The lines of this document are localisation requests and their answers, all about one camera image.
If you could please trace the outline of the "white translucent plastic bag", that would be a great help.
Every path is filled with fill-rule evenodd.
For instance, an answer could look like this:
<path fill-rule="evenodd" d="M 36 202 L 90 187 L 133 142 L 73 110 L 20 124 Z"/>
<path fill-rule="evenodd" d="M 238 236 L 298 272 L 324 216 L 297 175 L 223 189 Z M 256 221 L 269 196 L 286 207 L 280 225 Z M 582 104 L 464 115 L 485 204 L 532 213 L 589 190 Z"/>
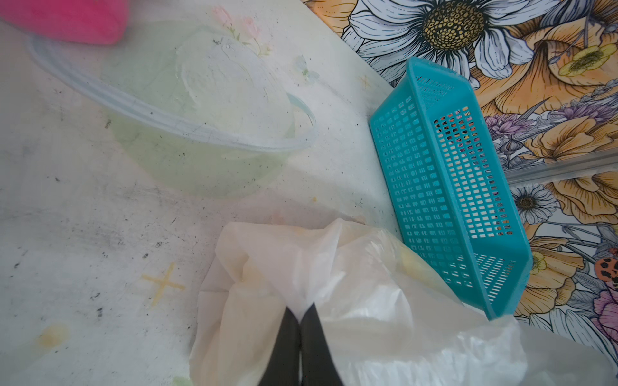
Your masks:
<path fill-rule="evenodd" d="M 196 385 L 257 385 L 286 308 L 315 304 L 345 385 L 614 385 L 593 347 L 464 306 L 386 230 L 233 222 L 198 296 Z"/>

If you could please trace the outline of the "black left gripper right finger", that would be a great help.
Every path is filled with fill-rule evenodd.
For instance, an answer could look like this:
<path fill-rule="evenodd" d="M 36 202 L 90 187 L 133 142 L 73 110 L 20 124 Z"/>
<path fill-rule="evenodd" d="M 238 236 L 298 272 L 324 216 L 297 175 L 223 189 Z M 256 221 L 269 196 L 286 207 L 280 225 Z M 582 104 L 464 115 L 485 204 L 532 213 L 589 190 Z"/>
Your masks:
<path fill-rule="evenodd" d="M 302 385 L 343 386 L 333 363 L 315 304 L 300 322 Z"/>

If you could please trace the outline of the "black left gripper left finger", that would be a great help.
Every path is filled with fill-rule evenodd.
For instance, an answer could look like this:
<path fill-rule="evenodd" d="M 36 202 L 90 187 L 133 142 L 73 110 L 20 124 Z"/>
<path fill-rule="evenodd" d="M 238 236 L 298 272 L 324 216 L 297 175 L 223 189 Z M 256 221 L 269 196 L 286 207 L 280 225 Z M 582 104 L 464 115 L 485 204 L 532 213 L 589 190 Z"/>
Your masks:
<path fill-rule="evenodd" d="M 258 386 L 299 386 L 300 346 L 299 321 L 286 308 L 267 368 Z"/>

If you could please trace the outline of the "teal plastic mesh basket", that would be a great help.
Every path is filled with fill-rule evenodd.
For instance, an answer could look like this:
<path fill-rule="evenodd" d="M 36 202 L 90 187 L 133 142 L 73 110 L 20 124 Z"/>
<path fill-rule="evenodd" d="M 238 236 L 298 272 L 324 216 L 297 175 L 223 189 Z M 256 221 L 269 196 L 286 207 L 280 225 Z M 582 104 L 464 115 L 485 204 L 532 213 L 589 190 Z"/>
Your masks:
<path fill-rule="evenodd" d="M 410 58 L 370 131 L 404 244 L 460 301 L 513 314 L 533 254 L 468 81 Z"/>

